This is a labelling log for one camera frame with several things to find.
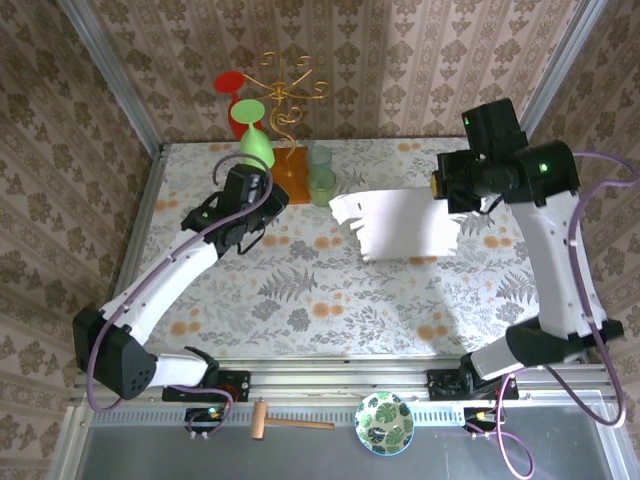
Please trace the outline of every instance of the floral tablecloth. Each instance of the floral tablecloth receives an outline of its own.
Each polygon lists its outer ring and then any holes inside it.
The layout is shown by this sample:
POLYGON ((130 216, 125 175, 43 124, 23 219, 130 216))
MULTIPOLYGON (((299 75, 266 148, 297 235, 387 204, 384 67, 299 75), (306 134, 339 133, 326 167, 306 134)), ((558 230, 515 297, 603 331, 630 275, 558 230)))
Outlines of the floral tablecloth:
MULTIPOLYGON (((436 153, 463 139, 332 140, 340 193, 429 184, 436 153)), ((172 145, 143 254, 163 251, 215 191, 211 170, 238 144, 172 145)), ((221 171, 220 179, 226 176, 221 171)), ((213 355, 458 354, 538 313, 522 234, 508 207, 459 220, 453 257, 365 263, 330 209, 289 206, 247 255, 229 251, 165 314, 152 344, 213 355)))

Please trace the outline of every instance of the patterned wallpaper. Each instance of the patterned wallpaper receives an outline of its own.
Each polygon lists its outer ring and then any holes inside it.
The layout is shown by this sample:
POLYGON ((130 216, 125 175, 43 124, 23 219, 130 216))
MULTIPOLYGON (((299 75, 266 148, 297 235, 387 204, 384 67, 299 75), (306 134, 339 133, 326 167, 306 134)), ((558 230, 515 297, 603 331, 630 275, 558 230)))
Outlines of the patterned wallpaper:
MULTIPOLYGON (((577 0, 90 0, 164 142, 232 139, 236 69, 272 81, 261 53, 311 55, 333 95, 302 105, 297 138, 460 135, 459 112, 509 96, 519 112, 577 0)), ((308 92, 309 85, 303 85, 308 92)), ((245 87, 245 97, 259 92, 245 87)))
POLYGON ((0 2, 0 479, 45 477, 149 163, 55 2, 0 2))
MULTIPOLYGON (((594 32, 533 139, 562 138, 574 149, 615 153, 640 167, 640 2, 608 2, 594 32)), ((625 175, 611 162, 580 163, 585 189, 625 175)), ((640 452, 640 189, 601 191, 582 229, 600 299, 626 329, 626 341, 613 343, 611 352, 640 452)))

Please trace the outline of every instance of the cable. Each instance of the cable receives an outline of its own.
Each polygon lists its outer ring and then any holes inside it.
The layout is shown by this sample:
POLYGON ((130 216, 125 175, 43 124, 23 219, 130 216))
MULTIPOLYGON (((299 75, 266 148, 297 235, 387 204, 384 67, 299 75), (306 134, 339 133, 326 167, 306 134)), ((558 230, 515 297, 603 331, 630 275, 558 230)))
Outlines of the cable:
POLYGON ((582 280, 582 272, 580 270, 580 263, 578 261, 578 252, 577 246, 578 242, 576 240, 577 232, 578 232, 578 222, 580 221, 580 217, 584 212, 587 203, 591 200, 596 192, 602 187, 631 187, 636 185, 640 181, 640 170, 638 170, 634 165, 627 162, 624 158, 618 157, 616 155, 610 155, 607 153, 599 153, 599 152, 588 152, 588 151, 580 151, 574 152, 574 155, 577 157, 596 157, 603 158, 605 160, 611 160, 617 162, 623 167, 627 168, 631 174, 631 180, 603 180, 597 183, 584 197, 580 199, 576 209, 571 216, 571 220, 569 221, 569 232, 567 235, 567 240, 569 242, 569 261, 571 263, 571 271, 573 272, 573 278, 576 283, 576 288, 578 290, 578 297, 580 298, 580 304, 586 316, 586 320, 589 323, 589 328, 591 329, 591 334, 596 342, 596 346, 598 347, 598 351, 602 356, 602 361, 604 362, 605 368, 607 369, 607 373, 611 378, 611 383, 613 384, 613 389, 616 392, 616 398, 618 400, 618 414, 613 420, 607 420, 605 418, 600 417, 593 410, 591 410, 578 395, 573 391, 573 389, 562 379, 562 377, 556 372, 552 367, 546 365, 545 368, 549 371, 549 373, 556 379, 556 381, 564 388, 569 396, 575 401, 578 406, 585 411, 587 415, 593 418, 596 422, 606 425, 613 428, 618 428, 622 426, 625 421, 626 413, 627 413, 627 404, 624 398, 624 392, 622 391, 622 385, 620 384, 620 379, 618 378, 618 374, 616 373, 615 367, 613 365, 613 360, 609 355, 607 348, 605 347, 604 341, 598 331, 598 327, 596 326, 593 320, 593 310, 591 309, 591 302, 589 301, 589 294, 587 293, 587 288, 582 280))
MULTIPOLYGON (((218 424, 215 427, 213 427, 209 432, 207 432, 208 435, 212 435, 215 432, 217 432, 220 429, 220 427, 222 427, 222 425, 227 420, 227 418, 229 418, 229 415, 231 415, 231 410, 233 409, 234 401, 231 398, 231 394, 229 392, 227 392, 226 390, 220 390, 219 388, 183 387, 183 386, 180 386, 180 385, 172 385, 171 388, 173 388, 174 390, 178 390, 180 392, 185 392, 185 393, 215 393, 216 395, 222 395, 223 397, 225 397, 227 399, 227 402, 229 402, 229 408, 227 409, 227 412, 225 413, 224 417, 222 417, 220 419, 218 424)), ((193 420, 197 416, 198 415, 192 415, 189 418, 189 421, 187 422, 187 431, 189 433, 191 433, 191 431, 192 431, 193 420)))
POLYGON ((220 388, 226 392, 229 392, 233 395, 233 401, 237 402, 238 401, 238 389, 236 387, 234 387, 233 385, 231 385, 230 383, 224 383, 222 385, 220 385, 220 388))
MULTIPOLYGON (((599 152, 588 152, 588 151, 580 151, 580 152, 574 152, 574 156, 584 156, 584 157, 596 157, 596 158, 603 158, 605 160, 612 160, 615 162, 618 162, 620 165, 622 165, 623 167, 627 168, 631 173, 632 173, 632 178, 631 180, 603 180, 601 182, 599 182, 598 184, 596 184, 590 191, 589 193, 587 193, 584 197, 582 197, 580 199, 580 201, 578 202, 578 205, 576 205, 575 210, 573 211, 573 214, 571 215, 571 220, 569 221, 569 229, 568 229, 568 234, 567 234, 567 240, 568 240, 568 245, 569 245, 569 261, 571 263, 571 271, 573 273, 573 278, 576 284, 576 288, 578 290, 578 296, 580 298, 580 304, 582 306, 582 309, 584 311, 584 314, 586 316, 586 320, 589 323, 589 328, 591 329, 591 333, 593 335, 593 338, 596 342, 596 346, 598 348, 598 351, 600 352, 600 354, 602 355, 602 360, 605 364, 605 367, 607 369, 607 373, 609 374, 609 377, 611 378, 611 383, 613 384, 613 388, 616 392, 616 398, 618 400, 618 414, 616 415, 616 418, 614 418, 613 420, 607 420, 605 418, 600 417, 599 415, 597 415, 593 410, 591 410, 581 399, 580 397, 575 393, 575 391, 569 386, 569 384, 567 382, 564 381, 564 379, 558 374, 558 372, 556 372, 551 366, 549 365, 545 365, 545 368, 549 371, 549 373, 556 379, 556 381, 560 384, 560 386, 562 388, 564 388, 567 392, 567 394, 571 397, 571 399, 576 402, 576 404, 587 414, 589 415, 592 419, 594 419, 596 422, 602 424, 602 425, 606 425, 609 427, 613 427, 613 428, 618 428, 620 426, 622 426, 624 424, 625 418, 626 418, 626 413, 627 413, 627 404, 626 404, 626 400, 624 398, 624 392, 622 391, 622 385, 620 384, 620 379, 618 378, 618 375, 616 373, 615 367, 613 365, 613 361, 611 360, 611 356, 609 355, 609 352, 607 351, 607 348, 605 347, 604 341, 602 340, 602 336, 600 335, 600 331, 598 330, 598 327, 596 326, 594 320, 593 320, 593 310, 591 309, 591 302, 589 301, 589 294, 587 293, 587 288, 584 284, 584 280, 582 279, 582 271, 580 270, 580 263, 578 261, 578 252, 577 252, 577 246, 578 246, 578 242, 576 240, 576 236, 577 236, 577 232, 578 232, 578 222, 580 220, 580 217, 582 216, 587 203, 589 202, 589 200, 591 200, 596 192, 605 186, 610 186, 610 187, 631 187, 636 185, 639 181, 640 181, 640 171, 631 163, 627 162, 625 159, 620 158, 618 156, 615 155, 610 155, 610 154, 606 154, 606 153, 599 153, 599 152)), ((503 432, 502 431, 502 427, 500 424, 500 413, 502 410, 502 402, 504 399, 504 394, 506 392, 506 388, 508 385, 508 382, 510 381, 511 377, 513 377, 514 373, 505 376, 503 382, 502 382, 502 388, 500 389, 500 394, 497 397, 497 401, 496 401, 496 417, 498 419, 497 423, 496 423, 496 430, 494 432, 489 432, 490 435, 495 434, 497 436, 498 439, 498 446, 500 447, 500 453, 502 454, 502 458, 505 462, 505 464, 507 465, 507 468, 509 469, 509 471, 513 474, 514 477, 518 478, 519 480, 528 480, 533 476, 533 473, 535 471, 535 463, 533 460, 533 456, 531 455, 530 450, 527 448, 527 446, 524 444, 524 442, 522 440, 520 440, 518 437, 516 437, 513 434, 510 434, 508 432, 503 432), (513 465, 511 464, 511 461, 509 460, 509 458, 507 457, 507 453, 506 450, 504 448, 504 439, 503 437, 507 437, 507 438, 511 438, 512 440, 514 440, 516 443, 518 443, 527 453, 527 456, 529 457, 529 471, 525 474, 522 475, 520 473, 518 473, 515 468, 513 467, 513 465)), ((480 432, 482 432, 481 429, 479 429, 478 427, 476 427, 473 424, 467 423, 467 426, 469 428, 471 428, 472 430, 479 430, 480 432)))
MULTIPOLYGON (((231 160, 233 158, 249 158, 251 160, 255 160, 256 162, 262 165, 262 167, 264 168, 267 174, 267 186, 264 194, 262 195, 262 197, 260 197, 260 199, 257 202, 255 202, 250 207, 240 212, 234 213, 233 215, 229 215, 228 217, 218 220, 217 222, 215 222, 212 225, 209 225, 207 228, 197 233, 196 235, 191 237, 189 240, 184 242, 182 245, 180 245, 178 248, 176 248, 169 256, 167 256, 167 258, 165 258, 160 264, 158 264, 158 266, 156 266, 156 268, 154 268, 144 280, 140 282, 140 284, 133 290, 133 292, 131 292, 127 300, 125 300, 122 303, 122 305, 120 305, 116 309, 116 311, 113 313, 111 318, 109 318, 105 322, 105 324, 102 326, 102 329, 98 333, 95 342, 93 343, 93 347, 91 348, 91 354, 89 355, 89 362, 87 364, 87 401, 89 402, 89 406, 95 412, 107 413, 112 409, 116 408, 122 402, 122 398, 119 398, 112 405, 108 407, 101 407, 95 401, 95 393, 93 390, 93 387, 94 387, 93 375, 95 373, 98 352, 100 350, 100 345, 102 344, 102 341, 104 340, 104 337, 106 336, 107 331, 109 330, 109 327, 111 327, 111 325, 117 322, 120 319, 120 317, 129 310, 129 306, 146 290, 146 288, 158 277, 158 275, 160 275, 169 265, 171 265, 171 263, 173 263, 175 259, 177 259, 182 253, 184 253, 192 245, 202 240, 206 235, 213 232, 214 230, 257 210, 262 206, 264 202, 267 201, 267 199, 269 198, 269 195, 271 195, 271 191, 273 190, 273 177, 271 176, 271 171, 269 170, 269 167, 261 158, 248 153, 232 153, 222 157, 213 168, 213 180, 216 185, 217 185, 217 182, 215 177, 216 177, 216 172, 218 171, 219 166, 222 163, 226 162, 227 160, 231 160)), ((196 388, 193 390, 197 390, 197 393, 224 392, 224 390, 217 390, 217 389, 197 389, 196 388)), ((231 399, 231 395, 229 395, 229 399, 230 399, 231 405, 233 405, 233 400, 231 399)))
POLYGON ((491 203, 488 210, 478 210, 478 213, 480 215, 489 215, 491 212, 493 212, 496 209, 498 205, 500 205, 500 203, 502 203, 502 200, 504 200, 504 196, 500 195, 491 203))

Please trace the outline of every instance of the green leaf pattern bowl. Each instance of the green leaf pattern bowl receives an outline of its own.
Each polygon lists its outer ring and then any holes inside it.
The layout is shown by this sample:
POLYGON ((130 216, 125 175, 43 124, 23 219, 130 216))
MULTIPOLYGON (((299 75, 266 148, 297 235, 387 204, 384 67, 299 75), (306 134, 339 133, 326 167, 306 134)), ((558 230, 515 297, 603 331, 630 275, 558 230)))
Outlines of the green leaf pattern bowl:
POLYGON ((376 392, 360 402, 355 416, 360 442, 376 455, 392 456, 411 443, 415 425, 411 410, 391 392, 376 392))

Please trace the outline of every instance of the metal bar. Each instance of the metal bar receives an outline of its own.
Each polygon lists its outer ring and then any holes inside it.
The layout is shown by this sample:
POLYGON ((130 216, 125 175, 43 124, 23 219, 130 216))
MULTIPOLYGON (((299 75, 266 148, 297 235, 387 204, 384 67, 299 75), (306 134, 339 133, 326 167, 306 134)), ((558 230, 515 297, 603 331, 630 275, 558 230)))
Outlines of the metal bar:
POLYGON ((60 0, 60 6, 87 47, 140 141, 149 155, 155 158, 160 151, 160 135, 89 4, 84 0, 60 0))
POLYGON ((76 478, 92 418, 93 411, 90 408, 67 408, 47 480, 76 478))
POLYGON ((162 186, 164 170, 167 165, 170 152, 170 146, 163 147, 162 151, 151 164, 151 170, 149 171, 149 177, 147 178, 144 193, 140 200, 136 220, 133 224, 133 229, 131 230, 131 237, 129 237, 129 244, 127 245, 127 251, 124 255, 124 260, 122 261, 122 268, 118 275, 114 295, 120 294, 138 277, 138 269, 140 268, 140 262, 142 261, 142 253, 144 252, 144 247, 147 241, 147 233, 149 232, 149 226, 151 225, 153 209, 158 198, 158 192, 162 186))
POLYGON ((606 4, 607 0, 583 0, 578 5, 520 119, 528 136, 549 108, 606 4))
MULTIPOLYGON (((250 400, 262 397, 278 404, 354 405, 362 397, 379 390, 393 391, 413 403, 428 402, 425 371, 431 368, 454 368, 456 365, 452 361, 454 357, 405 357, 387 361, 347 358, 223 360, 221 368, 252 372, 250 400)), ((601 365, 560 365, 557 370, 575 390, 585 392, 585 395, 596 392, 605 401, 614 400, 609 378, 601 365)), ((566 392, 546 370, 528 370, 516 378, 523 400, 536 404, 570 403, 566 392)), ((76 381, 72 395, 74 404, 83 402, 85 381, 83 375, 76 381)), ((114 394, 101 385, 96 385, 95 394, 100 402, 108 403, 115 399, 114 394)), ((148 389, 127 405, 157 405, 160 398, 161 389, 148 389)), ((490 402, 473 403, 487 405, 490 402)))
MULTIPOLYGON (((614 418, 617 408, 600 402, 593 407, 595 413, 604 418, 614 418)), ((631 438, 625 428, 609 428, 596 423, 611 474, 616 480, 635 480, 640 478, 640 467, 631 438)))

